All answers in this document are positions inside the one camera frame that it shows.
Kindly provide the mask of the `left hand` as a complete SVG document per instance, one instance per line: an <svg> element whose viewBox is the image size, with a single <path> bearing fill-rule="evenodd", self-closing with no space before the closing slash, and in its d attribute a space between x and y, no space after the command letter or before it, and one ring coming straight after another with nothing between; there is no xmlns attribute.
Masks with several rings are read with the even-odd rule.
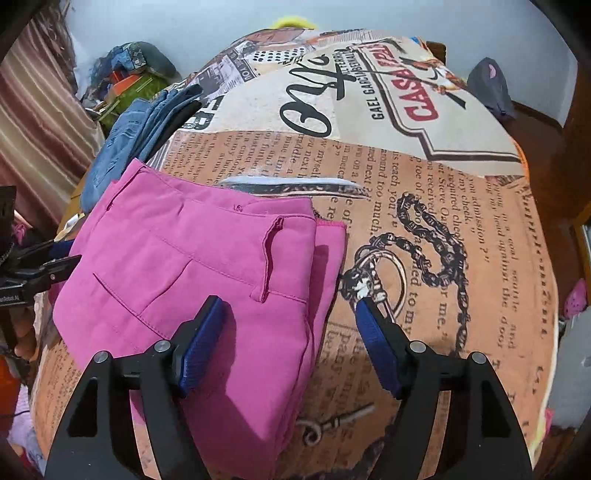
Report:
<svg viewBox="0 0 591 480"><path fill-rule="evenodd" d="M37 349L34 308L32 306L11 308L9 315L17 340L13 351L19 358L29 361L34 357Z"/></svg>

